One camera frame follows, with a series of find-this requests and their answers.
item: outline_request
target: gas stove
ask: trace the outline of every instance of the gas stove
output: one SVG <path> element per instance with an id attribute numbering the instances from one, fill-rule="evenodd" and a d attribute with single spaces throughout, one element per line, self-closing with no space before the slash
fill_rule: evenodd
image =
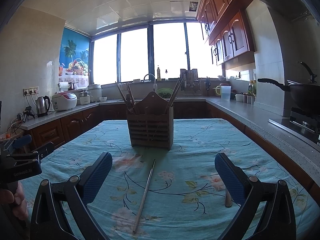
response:
<path id="1" fill-rule="evenodd" d="M 307 114 L 293 107 L 290 118 L 269 119 L 269 122 L 300 138 L 320 152 L 319 115 Z"/>

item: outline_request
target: wall mural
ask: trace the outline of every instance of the wall mural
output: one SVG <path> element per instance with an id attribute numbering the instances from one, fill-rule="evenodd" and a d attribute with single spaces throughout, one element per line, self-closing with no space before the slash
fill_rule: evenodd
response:
<path id="1" fill-rule="evenodd" d="M 89 85 L 89 43 L 90 38 L 64 28 L 60 46 L 59 82 L 76 83 L 77 88 Z"/>

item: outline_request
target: screw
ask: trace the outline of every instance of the screw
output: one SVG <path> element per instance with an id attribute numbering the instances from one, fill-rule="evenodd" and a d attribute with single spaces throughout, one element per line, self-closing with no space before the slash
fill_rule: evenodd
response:
<path id="1" fill-rule="evenodd" d="M 256 176 L 250 176 L 249 180 L 252 181 L 252 182 L 257 182 L 258 178 Z"/>
<path id="2" fill-rule="evenodd" d="M 282 185 L 282 186 L 287 185 L 287 183 L 286 183 L 283 179 L 279 180 L 279 183 L 280 183 L 280 185 Z"/>
<path id="3" fill-rule="evenodd" d="M 49 181 L 48 181 L 47 179 L 44 179 L 44 180 L 41 182 L 41 186 L 46 186 L 48 183 L 49 183 Z"/>
<path id="4" fill-rule="evenodd" d="M 71 182 L 76 182 L 76 181 L 78 181 L 78 179 L 79 179 L 78 176 L 72 176 L 72 177 L 70 178 L 70 181 L 71 181 Z"/>

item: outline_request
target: rice cooker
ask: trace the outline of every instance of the rice cooker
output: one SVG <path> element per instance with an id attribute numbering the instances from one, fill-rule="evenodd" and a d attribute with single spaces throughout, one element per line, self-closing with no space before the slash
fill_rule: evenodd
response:
<path id="1" fill-rule="evenodd" d="M 70 110 L 77 105 L 77 96 L 74 93 L 62 92 L 52 96 L 52 105 L 55 111 Z"/>
<path id="2" fill-rule="evenodd" d="M 90 92 L 90 101 L 96 102 L 99 101 L 99 98 L 102 98 L 102 88 L 101 85 L 92 84 L 88 86 L 88 92 Z"/>

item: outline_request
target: countertop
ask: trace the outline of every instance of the countertop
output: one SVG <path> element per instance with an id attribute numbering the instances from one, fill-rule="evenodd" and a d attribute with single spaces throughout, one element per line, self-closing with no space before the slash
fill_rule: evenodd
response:
<path id="1" fill-rule="evenodd" d="M 221 101 L 218 97 L 181 97 L 176 98 L 175 102 L 199 102 L 206 101 L 212 106 L 224 111 L 226 114 L 234 117 L 270 143 L 279 148 L 295 163 L 297 163 L 315 182 L 320 185 L 320 152 L 301 139 L 291 135 L 268 122 L 270 118 L 281 118 L 266 110 L 248 105 L 242 102 Z M 123 104 L 119 99 L 107 100 L 106 102 L 90 103 L 85 106 L 76 106 L 67 111 L 53 112 L 47 116 L 30 119 L 20 126 L 21 129 L 31 130 L 39 125 L 51 122 L 64 116 L 74 114 L 98 105 Z"/>

